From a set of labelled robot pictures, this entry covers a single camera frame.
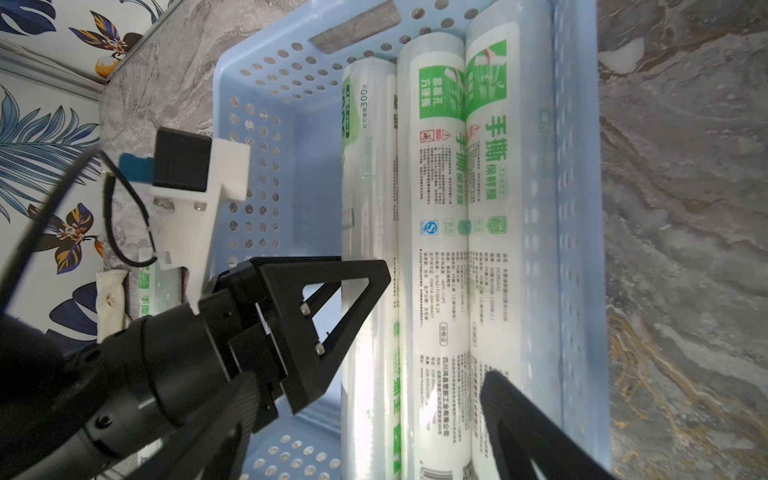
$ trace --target cling film roll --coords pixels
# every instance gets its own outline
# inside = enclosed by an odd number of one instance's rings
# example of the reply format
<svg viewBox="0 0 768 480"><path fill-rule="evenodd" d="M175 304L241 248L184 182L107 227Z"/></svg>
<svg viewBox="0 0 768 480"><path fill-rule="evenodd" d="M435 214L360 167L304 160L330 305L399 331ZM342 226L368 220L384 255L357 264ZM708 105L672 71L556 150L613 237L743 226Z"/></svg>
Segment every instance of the cling film roll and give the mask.
<svg viewBox="0 0 768 480"><path fill-rule="evenodd" d="M468 478L464 43L434 33L399 56L403 478Z"/></svg>
<svg viewBox="0 0 768 480"><path fill-rule="evenodd" d="M342 364L342 476L400 478L396 68L366 58L343 75L342 259L384 260L394 281ZM346 311L366 287L342 283Z"/></svg>
<svg viewBox="0 0 768 480"><path fill-rule="evenodd" d="M472 462L499 478L479 393L506 375L560 422L551 7L501 0L467 32Z"/></svg>

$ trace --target marble countertop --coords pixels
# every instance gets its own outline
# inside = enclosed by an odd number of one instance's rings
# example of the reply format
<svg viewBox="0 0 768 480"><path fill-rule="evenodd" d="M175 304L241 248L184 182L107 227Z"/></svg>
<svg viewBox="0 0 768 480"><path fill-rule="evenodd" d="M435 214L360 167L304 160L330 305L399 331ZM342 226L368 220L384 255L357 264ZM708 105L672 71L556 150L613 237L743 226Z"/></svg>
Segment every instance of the marble countertop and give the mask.
<svg viewBox="0 0 768 480"><path fill-rule="evenodd" d="M302 3L184 0L101 96L107 152L210 134L218 57ZM768 2L599 0L598 25L613 473L768 478Z"/></svg>

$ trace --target white bracket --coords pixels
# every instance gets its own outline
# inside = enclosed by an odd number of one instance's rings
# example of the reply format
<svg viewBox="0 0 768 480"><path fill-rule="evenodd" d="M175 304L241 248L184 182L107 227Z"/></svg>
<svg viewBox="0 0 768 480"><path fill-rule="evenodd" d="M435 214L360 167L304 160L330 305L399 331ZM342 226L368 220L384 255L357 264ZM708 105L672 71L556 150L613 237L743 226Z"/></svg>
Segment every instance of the white bracket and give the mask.
<svg viewBox="0 0 768 480"><path fill-rule="evenodd" d="M249 163L249 145L214 138L204 192L166 187L149 189L151 196L170 202L163 213L149 219L157 264L162 270L187 268L186 294L196 315L200 312L197 303L210 279L210 244L219 205L226 201L245 201Z"/></svg>

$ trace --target wallpaper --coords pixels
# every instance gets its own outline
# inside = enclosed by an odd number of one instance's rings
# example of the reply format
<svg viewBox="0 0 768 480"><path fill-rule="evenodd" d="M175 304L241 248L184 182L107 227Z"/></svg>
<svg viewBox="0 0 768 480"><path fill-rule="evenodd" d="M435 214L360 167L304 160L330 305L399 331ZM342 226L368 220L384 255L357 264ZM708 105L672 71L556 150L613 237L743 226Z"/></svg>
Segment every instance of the wallpaper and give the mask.
<svg viewBox="0 0 768 480"><path fill-rule="evenodd" d="M0 71L0 266L61 174L96 145L98 103ZM63 352L96 338L102 270L101 166L93 161L64 198L17 286L8 314Z"/></svg>
<svg viewBox="0 0 768 480"><path fill-rule="evenodd" d="M104 83L173 2L0 0L0 37Z"/></svg>

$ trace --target plastic basket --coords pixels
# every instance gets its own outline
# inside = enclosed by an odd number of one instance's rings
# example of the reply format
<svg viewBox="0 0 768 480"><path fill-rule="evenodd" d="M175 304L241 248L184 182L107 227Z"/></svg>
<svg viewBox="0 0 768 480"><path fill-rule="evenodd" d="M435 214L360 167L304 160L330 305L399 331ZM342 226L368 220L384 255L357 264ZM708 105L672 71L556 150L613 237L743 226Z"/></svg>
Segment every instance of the plastic basket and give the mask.
<svg viewBox="0 0 768 480"><path fill-rule="evenodd" d="M334 53L323 53L310 38L380 6L382 0L310 1L221 56L214 77L214 134L251 144L252 164L250 198L221 207L212 273L256 256L339 255L343 67L371 55L394 61L403 42L425 28L463 37L469 19L492 0L388 3L397 8L397 25ZM597 12L594 2L552 3L561 426L608 466ZM365 15L357 20L364 22ZM340 308L337 296L319 312L318 332L333 328ZM331 463L341 458L338 380L296 417L286 406L280 408L280 419L251 439L243 474L281 480L338 478L339 469Z"/></svg>

